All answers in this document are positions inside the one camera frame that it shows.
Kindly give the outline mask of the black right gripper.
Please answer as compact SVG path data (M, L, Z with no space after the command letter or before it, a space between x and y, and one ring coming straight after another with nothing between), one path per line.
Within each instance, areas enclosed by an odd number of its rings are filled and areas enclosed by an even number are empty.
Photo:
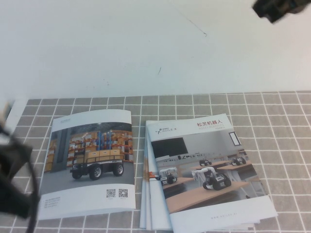
M259 18L266 18L275 23L286 14L298 14L306 7L307 0L257 0L252 9Z

